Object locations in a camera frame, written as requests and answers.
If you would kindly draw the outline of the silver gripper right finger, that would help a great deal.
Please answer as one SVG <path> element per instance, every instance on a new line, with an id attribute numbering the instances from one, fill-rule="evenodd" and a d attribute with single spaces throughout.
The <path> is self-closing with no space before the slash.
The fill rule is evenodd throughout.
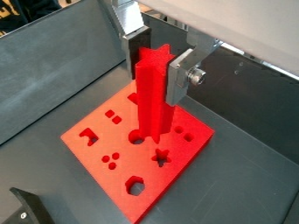
<path id="1" fill-rule="evenodd" d="M 221 41 L 189 28 L 187 43 L 191 48 L 175 57 L 167 70 L 165 102 L 171 106 L 176 105 L 185 96 L 191 84 L 199 86 L 203 83 L 205 72 L 200 69 L 201 61 L 217 49 Z"/>

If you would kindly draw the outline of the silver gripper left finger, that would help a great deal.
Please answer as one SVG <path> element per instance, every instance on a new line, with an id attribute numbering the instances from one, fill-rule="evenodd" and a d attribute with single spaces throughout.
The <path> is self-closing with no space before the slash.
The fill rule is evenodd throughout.
<path id="1" fill-rule="evenodd" d="M 139 48 L 151 46 L 151 28 L 144 24 L 136 0 L 112 0 L 112 10 L 116 14 L 116 24 L 125 51 L 127 69 L 133 79 L 136 77 L 135 64 L 139 61 Z"/>

